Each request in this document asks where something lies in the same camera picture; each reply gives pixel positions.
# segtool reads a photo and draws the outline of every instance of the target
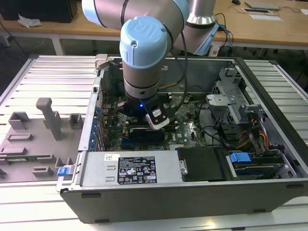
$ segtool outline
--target power supply label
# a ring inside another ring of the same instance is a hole
[[[154,156],[120,157],[117,182],[119,184],[157,183]]]

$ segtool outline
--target blue cable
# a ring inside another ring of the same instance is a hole
[[[226,32],[226,34],[228,35],[229,40],[230,40],[229,47],[228,47],[228,50],[227,50],[226,55],[225,55],[225,57],[226,57],[226,56],[229,54],[229,51],[231,50],[231,47],[232,47],[233,42],[231,41],[230,33],[229,33],[228,30],[225,28],[225,26],[223,26],[223,25],[220,24],[220,23],[217,23],[217,24]]]

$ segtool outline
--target laptop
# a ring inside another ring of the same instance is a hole
[[[245,4],[251,9],[263,9],[263,10],[274,10],[278,11],[281,8],[273,3],[268,2],[257,2],[257,1],[246,1]]]

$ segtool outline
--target sticker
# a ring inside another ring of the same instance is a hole
[[[7,159],[8,162],[18,162],[18,161],[27,161],[26,159]]]
[[[105,154],[104,161],[117,161],[120,154]]]
[[[157,183],[154,156],[119,157],[117,182],[119,184]]]

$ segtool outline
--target gray fixture post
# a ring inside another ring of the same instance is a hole
[[[56,141],[61,139],[61,123],[56,121],[54,112],[51,109],[52,100],[51,98],[39,98],[37,101],[37,108],[42,111],[46,119],[46,123],[50,128],[53,137]]]

